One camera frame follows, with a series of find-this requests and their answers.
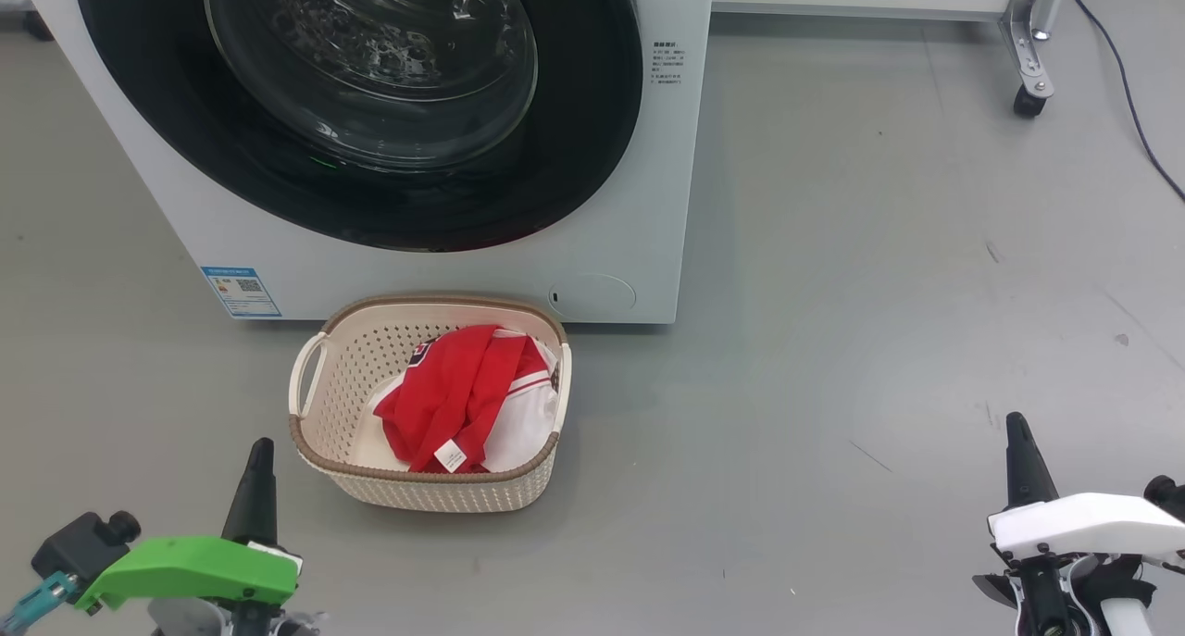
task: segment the white label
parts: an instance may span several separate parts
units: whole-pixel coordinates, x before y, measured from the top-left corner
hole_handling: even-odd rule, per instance
[[[448,473],[455,473],[466,458],[468,456],[451,439],[444,442],[444,445],[436,450],[436,460],[440,460],[441,464],[444,465],[444,471]]]
[[[687,50],[679,41],[656,40],[651,53],[652,86],[680,86],[687,64]]]
[[[255,269],[203,268],[201,272],[210,285],[214,287],[230,316],[282,316]]]

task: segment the washing machine door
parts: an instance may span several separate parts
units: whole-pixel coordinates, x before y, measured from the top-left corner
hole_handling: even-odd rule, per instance
[[[406,251],[572,213],[634,131],[630,0],[79,0],[146,121],[255,206]]]

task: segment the black cable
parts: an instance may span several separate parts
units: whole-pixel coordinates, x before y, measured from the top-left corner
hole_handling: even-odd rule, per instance
[[[1104,27],[1103,24],[1101,24],[1098,19],[1096,19],[1094,13],[1091,13],[1089,8],[1087,8],[1085,4],[1082,4],[1082,0],[1074,0],[1074,1],[1077,2],[1078,7],[1082,8],[1082,12],[1085,13],[1087,19],[1090,19],[1090,21],[1095,24],[1096,27],[1098,27],[1098,31],[1103,33],[1103,37],[1107,40],[1107,45],[1110,46],[1112,53],[1115,54],[1115,62],[1119,63],[1119,75],[1123,79],[1123,95],[1127,96],[1127,108],[1132,110],[1132,121],[1135,122],[1135,133],[1140,135],[1140,142],[1144,143],[1144,152],[1147,152],[1149,162],[1152,162],[1153,167],[1157,168],[1157,172],[1160,173],[1160,176],[1165,178],[1165,181],[1168,184],[1168,186],[1173,188],[1173,192],[1177,192],[1177,197],[1180,197],[1180,200],[1185,201],[1185,192],[1181,192],[1180,185],[1177,185],[1177,180],[1173,180],[1173,176],[1170,176],[1168,172],[1165,171],[1164,167],[1161,167],[1160,159],[1157,159],[1157,155],[1153,154],[1152,147],[1148,146],[1148,139],[1145,137],[1144,135],[1144,126],[1140,124],[1140,116],[1138,116],[1138,114],[1135,113],[1135,102],[1132,101],[1132,88],[1127,84],[1127,68],[1123,66],[1123,59],[1119,57],[1119,50],[1115,49],[1115,41],[1112,40],[1110,33],[1107,31],[1107,27]]]

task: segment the teal connector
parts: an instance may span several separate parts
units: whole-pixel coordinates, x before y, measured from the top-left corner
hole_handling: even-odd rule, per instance
[[[78,592],[75,584],[77,577],[70,577],[60,571],[41,582],[36,590],[17,602],[12,612],[0,618],[0,636],[24,636],[37,621]]]

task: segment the laundry basket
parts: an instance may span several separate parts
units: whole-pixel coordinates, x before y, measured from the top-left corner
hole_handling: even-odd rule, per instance
[[[402,373],[423,341],[470,325],[500,325],[525,333],[558,358],[556,424],[544,448],[531,462],[504,473],[448,475],[351,464],[366,403],[378,384]],[[303,390],[313,358],[313,375]],[[326,322],[296,358],[288,390],[289,428],[305,462],[364,502],[451,513],[521,509],[543,494],[551,478],[568,411],[571,365],[564,329],[524,303],[444,295],[360,300]]]

